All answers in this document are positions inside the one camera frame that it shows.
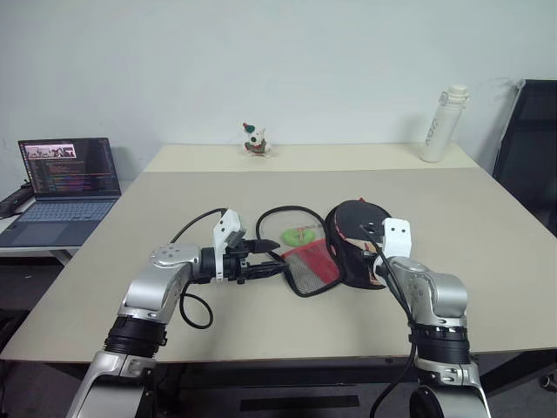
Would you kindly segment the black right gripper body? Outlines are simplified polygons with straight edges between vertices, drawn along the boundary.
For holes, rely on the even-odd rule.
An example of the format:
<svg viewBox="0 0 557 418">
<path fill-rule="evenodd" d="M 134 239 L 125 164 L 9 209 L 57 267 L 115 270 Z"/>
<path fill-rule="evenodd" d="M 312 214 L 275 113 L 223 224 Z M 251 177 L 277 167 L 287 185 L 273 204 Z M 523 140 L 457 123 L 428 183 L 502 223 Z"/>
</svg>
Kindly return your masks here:
<svg viewBox="0 0 557 418">
<path fill-rule="evenodd" d="M 373 223 L 360 224 L 358 226 L 358 238 L 359 240 L 369 242 L 373 245 L 382 245 L 384 242 L 384 228 L 382 226 L 376 226 Z"/>
</svg>

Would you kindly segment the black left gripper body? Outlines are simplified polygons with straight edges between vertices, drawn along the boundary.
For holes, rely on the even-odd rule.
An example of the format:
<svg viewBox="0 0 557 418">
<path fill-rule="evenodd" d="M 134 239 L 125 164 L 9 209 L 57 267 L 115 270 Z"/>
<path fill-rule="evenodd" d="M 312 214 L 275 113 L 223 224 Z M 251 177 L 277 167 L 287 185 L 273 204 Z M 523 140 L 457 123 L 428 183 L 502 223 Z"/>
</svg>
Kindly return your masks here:
<svg viewBox="0 0 557 418">
<path fill-rule="evenodd" d="M 234 246 L 225 249 L 223 263 L 226 281 L 245 284 L 248 280 L 256 279 L 256 269 L 247 261 L 248 256 L 254 253 L 256 245 L 255 239 L 240 239 Z"/>
</svg>

